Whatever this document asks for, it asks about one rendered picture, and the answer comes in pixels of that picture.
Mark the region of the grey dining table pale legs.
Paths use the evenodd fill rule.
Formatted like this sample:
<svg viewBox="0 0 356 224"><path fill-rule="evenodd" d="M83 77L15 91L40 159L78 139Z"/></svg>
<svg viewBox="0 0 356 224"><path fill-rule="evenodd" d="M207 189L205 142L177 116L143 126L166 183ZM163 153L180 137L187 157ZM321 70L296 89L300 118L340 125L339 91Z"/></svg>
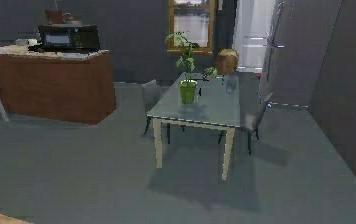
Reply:
<svg viewBox="0 0 356 224"><path fill-rule="evenodd" d="M179 84L185 78L182 74L147 113L153 124L156 167L161 168L163 164L162 123L220 130L226 134L222 164L222 179L226 180L235 132L241 127L239 84L234 91L227 92L221 76L207 81L199 73L193 76L198 81L192 104L181 101Z"/></svg>

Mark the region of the green potted house plant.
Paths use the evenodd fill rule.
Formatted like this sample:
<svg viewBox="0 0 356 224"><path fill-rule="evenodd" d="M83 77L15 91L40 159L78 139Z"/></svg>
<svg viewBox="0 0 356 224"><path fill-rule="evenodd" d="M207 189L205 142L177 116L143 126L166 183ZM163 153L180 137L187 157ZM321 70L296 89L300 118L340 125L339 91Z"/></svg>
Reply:
<svg viewBox="0 0 356 224"><path fill-rule="evenodd" d="M193 78L195 70L194 51L200 48L196 42L189 41L183 31L168 34L165 37L166 43L172 43L182 51L176 61L176 67L183 72L184 78L179 82L181 102L192 104L195 98L197 81Z"/></svg>

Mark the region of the black microwave oven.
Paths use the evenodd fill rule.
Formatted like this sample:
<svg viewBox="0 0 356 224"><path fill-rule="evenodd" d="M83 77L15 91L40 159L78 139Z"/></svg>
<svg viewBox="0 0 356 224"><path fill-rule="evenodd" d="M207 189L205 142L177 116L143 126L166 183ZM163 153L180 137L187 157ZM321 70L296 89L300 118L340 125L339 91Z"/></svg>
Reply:
<svg viewBox="0 0 356 224"><path fill-rule="evenodd" d="M48 51L94 52L101 49L96 25L40 25L40 46Z"/></svg>

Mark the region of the white room door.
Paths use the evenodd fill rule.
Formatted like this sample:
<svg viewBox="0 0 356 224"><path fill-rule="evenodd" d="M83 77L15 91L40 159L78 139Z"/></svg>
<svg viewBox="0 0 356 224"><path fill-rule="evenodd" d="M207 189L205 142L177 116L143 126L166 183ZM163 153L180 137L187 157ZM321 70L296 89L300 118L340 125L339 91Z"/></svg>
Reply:
<svg viewBox="0 0 356 224"><path fill-rule="evenodd" d="M239 53L238 71L262 71L275 1L238 0L232 45Z"/></svg>

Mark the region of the clear drinking glass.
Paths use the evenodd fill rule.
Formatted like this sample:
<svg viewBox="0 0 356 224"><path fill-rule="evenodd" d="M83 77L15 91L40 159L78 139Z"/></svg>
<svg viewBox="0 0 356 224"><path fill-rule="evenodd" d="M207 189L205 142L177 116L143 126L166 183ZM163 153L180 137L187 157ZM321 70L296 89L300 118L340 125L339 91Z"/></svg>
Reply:
<svg viewBox="0 0 356 224"><path fill-rule="evenodd" d="M225 78L226 92L227 93L232 93L236 89L237 82L238 82L238 77L237 76L228 75Z"/></svg>

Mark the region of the white small dish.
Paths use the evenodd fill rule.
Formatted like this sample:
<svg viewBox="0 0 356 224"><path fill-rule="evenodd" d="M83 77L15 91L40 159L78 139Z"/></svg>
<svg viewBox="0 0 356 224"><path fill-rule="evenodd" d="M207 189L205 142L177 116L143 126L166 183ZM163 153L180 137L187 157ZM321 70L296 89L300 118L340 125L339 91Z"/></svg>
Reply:
<svg viewBox="0 0 356 224"><path fill-rule="evenodd" d="M17 39L15 40L15 44L18 46L33 46L38 44L38 40L37 39Z"/></svg>

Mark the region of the wooden framed window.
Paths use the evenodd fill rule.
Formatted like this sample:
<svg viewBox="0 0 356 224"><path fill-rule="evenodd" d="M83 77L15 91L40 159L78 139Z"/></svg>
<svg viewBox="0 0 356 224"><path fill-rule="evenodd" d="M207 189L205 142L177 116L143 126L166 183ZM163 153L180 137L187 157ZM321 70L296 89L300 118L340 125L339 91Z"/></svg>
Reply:
<svg viewBox="0 0 356 224"><path fill-rule="evenodd" d="M182 32L197 43L196 54L210 55L217 0L168 0L169 34Z"/></svg>

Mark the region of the brown round bin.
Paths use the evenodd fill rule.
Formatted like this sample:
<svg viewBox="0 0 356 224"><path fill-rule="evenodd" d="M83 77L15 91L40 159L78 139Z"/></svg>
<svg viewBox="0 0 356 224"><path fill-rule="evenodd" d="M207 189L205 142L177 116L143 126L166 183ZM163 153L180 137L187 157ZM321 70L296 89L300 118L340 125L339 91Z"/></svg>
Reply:
<svg viewBox="0 0 356 224"><path fill-rule="evenodd" d="M230 75L236 71L239 62L239 53L235 49L222 49L216 58L218 75Z"/></svg>

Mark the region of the brown kitchen counter cupboard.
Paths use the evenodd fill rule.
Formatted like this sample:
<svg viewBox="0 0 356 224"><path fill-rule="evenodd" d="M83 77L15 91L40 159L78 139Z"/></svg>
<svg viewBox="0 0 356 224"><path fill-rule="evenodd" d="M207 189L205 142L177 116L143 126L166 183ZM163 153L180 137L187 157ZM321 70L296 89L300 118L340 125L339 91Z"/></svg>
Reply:
<svg viewBox="0 0 356 224"><path fill-rule="evenodd" d="M98 124L117 108L109 52L0 47L0 99L12 114Z"/></svg>

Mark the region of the grey fridge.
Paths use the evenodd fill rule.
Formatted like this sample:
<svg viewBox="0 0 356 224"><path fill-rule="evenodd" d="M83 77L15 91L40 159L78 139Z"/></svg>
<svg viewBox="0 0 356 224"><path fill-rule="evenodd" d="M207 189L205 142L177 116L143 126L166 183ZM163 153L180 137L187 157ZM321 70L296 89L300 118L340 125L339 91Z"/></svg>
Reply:
<svg viewBox="0 0 356 224"><path fill-rule="evenodd" d="M259 83L281 106L306 107L342 0L275 0Z"/></svg>

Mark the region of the brown pot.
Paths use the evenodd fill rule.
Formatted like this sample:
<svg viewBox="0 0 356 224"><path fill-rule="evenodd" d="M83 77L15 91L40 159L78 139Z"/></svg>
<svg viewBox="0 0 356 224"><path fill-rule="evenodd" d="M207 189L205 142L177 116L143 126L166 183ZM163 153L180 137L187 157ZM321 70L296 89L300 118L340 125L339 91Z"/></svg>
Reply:
<svg viewBox="0 0 356 224"><path fill-rule="evenodd" d="M51 24L64 24L64 16L61 10L45 10L45 15L49 23Z"/></svg>

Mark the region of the grey dining chair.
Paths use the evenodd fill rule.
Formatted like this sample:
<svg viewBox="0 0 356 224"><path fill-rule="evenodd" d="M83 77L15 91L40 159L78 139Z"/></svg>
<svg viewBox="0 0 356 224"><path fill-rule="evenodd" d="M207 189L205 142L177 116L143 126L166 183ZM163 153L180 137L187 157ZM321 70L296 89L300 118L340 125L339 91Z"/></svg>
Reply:
<svg viewBox="0 0 356 224"><path fill-rule="evenodd" d="M252 153L251 150L252 135L255 135L256 139L259 139L259 125L262 121L262 118L264 116L264 113L269 105L269 101L272 98L272 96L273 96L272 93L267 94L263 98L258 111L252 114L246 114L242 119L240 130L242 130L247 134L248 154Z"/></svg>
<svg viewBox="0 0 356 224"><path fill-rule="evenodd" d="M158 85L156 79L143 83L141 87L144 109L145 112L148 112L158 103L162 97L162 87Z"/></svg>

